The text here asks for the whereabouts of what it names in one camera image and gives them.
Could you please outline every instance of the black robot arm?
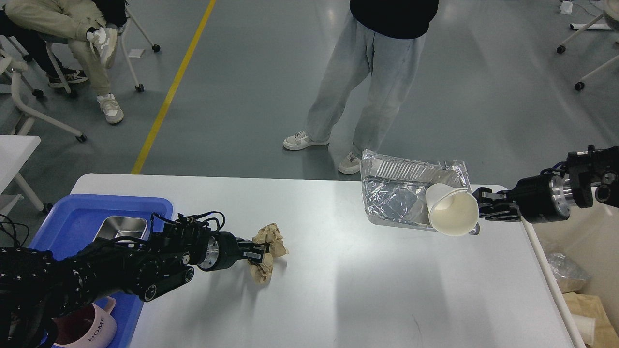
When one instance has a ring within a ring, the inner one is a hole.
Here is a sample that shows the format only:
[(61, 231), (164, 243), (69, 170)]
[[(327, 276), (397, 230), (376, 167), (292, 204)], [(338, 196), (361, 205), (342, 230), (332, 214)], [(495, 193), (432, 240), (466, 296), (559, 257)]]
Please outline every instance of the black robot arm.
[[(115, 292), (148, 302), (188, 283), (193, 266), (214, 271), (239, 259), (262, 262), (268, 244), (253, 243), (221, 231), (219, 212), (164, 220), (163, 231), (148, 240), (98, 237), (62, 261), (50, 251), (0, 248), (0, 348), (51, 347), (56, 326), (67, 315)], [(209, 228), (214, 222), (217, 228)]]
[(493, 193), (482, 187), (473, 193), (480, 217), (486, 220), (541, 222), (569, 218), (571, 206), (593, 206), (591, 186), (596, 186), (595, 199), (619, 207), (619, 146), (570, 152), (565, 162), (542, 170), (540, 175), (521, 179), (510, 190)]

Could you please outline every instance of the crumpled brown paper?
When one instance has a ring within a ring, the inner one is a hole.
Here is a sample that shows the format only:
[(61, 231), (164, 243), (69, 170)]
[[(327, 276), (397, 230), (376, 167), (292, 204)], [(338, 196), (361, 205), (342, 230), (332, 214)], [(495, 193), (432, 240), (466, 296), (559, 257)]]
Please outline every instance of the crumpled brown paper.
[(595, 318), (595, 338), (592, 348), (619, 347), (619, 338), (610, 324), (606, 311), (598, 296), (570, 292), (563, 294), (569, 312), (576, 315)]
[(266, 225), (251, 239), (254, 243), (268, 243), (269, 252), (264, 254), (261, 264), (249, 263), (249, 273), (256, 284), (263, 284), (271, 280), (273, 274), (273, 259), (286, 255), (284, 238), (277, 228), (277, 224)]

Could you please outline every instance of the gray floor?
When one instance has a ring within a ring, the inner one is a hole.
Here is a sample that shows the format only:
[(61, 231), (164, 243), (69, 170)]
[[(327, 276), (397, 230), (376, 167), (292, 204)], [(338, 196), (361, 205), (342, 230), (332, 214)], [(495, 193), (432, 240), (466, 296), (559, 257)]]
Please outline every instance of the gray floor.
[[(576, 0), (592, 14), (600, 2)], [(586, 32), (563, 55), (570, 23), (593, 18), (557, 0), (441, 0), (415, 85), (380, 153), (418, 160), (464, 160), (473, 183), (513, 187), (564, 160), (569, 151), (619, 145), (619, 66), (582, 92), (580, 77), (619, 54), (614, 32)], [(134, 91), (126, 63), (110, 70), (126, 119), (105, 123), (87, 85), (70, 99), (45, 85), (31, 106), (82, 130), (89, 140), (37, 122), (41, 144), (22, 170), (46, 202), (69, 194), (85, 173), (129, 173), (161, 108), (207, 1), (134, 1), (131, 9), (162, 47), (154, 53), (135, 27), (130, 48), (146, 92)], [(359, 180), (337, 172), (350, 150), (368, 81), (353, 91), (328, 146), (290, 152), (282, 140), (303, 118), (339, 36), (348, 0), (217, 1), (141, 173)], [(66, 64), (68, 49), (55, 48)], [(9, 103), (6, 96), (2, 103)], [(11, 184), (5, 193), (19, 193)], [(36, 230), (44, 215), (27, 200), (11, 217)]]

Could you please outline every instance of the yellow floor line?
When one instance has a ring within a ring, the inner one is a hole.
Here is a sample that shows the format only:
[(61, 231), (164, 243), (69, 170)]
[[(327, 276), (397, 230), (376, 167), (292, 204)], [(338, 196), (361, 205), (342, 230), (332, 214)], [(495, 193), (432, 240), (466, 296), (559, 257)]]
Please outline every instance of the yellow floor line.
[(168, 113), (168, 109), (170, 108), (170, 104), (172, 103), (172, 99), (174, 98), (174, 94), (176, 94), (176, 90), (178, 89), (178, 85), (181, 83), (181, 79), (183, 79), (183, 75), (185, 74), (185, 70), (187, 70), (187, 65), (189, 65), (189, 60), (191, 60), (191, 56), (196, 49), (197, 43), (200, 40), (200, 36), (202, 35), (202, 31), (204, 30), (204, 26), (206, 22), (209, 20), (210, 13), (213, 11), (213, 7), (215, 6), (215, 2), (217, 0), (210, 0), (209, 6), (206, 8), (204, 16), (202, 16), (202, 20), (200, 21), (200, 25), (198, 26), (196, 33), (194, 34), (193, 39), (191, 40), (191, 44), (189, 44), (189, 48), (185, 53), (185, 57), (183, 58), (183, 62), (181, 66), (178, 68), (176, 72), (176, 76), (174, 77), (174, 81), (168, 90), (168, 94), (165, 96), (165, 100), (163, 101), (163, 105), (161, 109), (159, 109), (159, 113), (157, 113), (157, 118), (155, 118), (155, 123), (150, 129), (149, 135), (146, 137), (146, 141), (142, 146), (142, 150), (140, 154), (137, 156), (136, 163), (133, 165), (133, 169), (131, 170), (131, 174), (140, 174), (142, 171), (142, 167), (144, 166), (144, 162), (146, 161), (146, 157), (148, 157), (150, 148), (157, 137), (157, 133), (159, 133), (159, 129), (165, 119), (165, 115)]

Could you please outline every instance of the white paper cup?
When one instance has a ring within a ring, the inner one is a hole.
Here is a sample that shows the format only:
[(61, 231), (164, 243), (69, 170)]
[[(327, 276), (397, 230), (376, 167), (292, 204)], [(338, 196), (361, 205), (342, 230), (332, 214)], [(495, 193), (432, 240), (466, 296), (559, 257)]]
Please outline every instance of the white paper cup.
[(433, 184), (426, 190), (428, 218), (435, 230), (448, 236), (469, 233), (477, 225), (477, 200), (467, 188)]
[(116, 320), (110, 313), (116, 299), (107, 297), (105, 308), (96, 304), (83, 307), (69, 315), (54, 318), (58, 327), (55, 346), (66, 348), (105, 348), (116, 334)]
[(582, 341), (590, 346), (593, 346), (593, 338), (595, 338), (595, 318), (572, 314), (574, 322), (581, 334)]

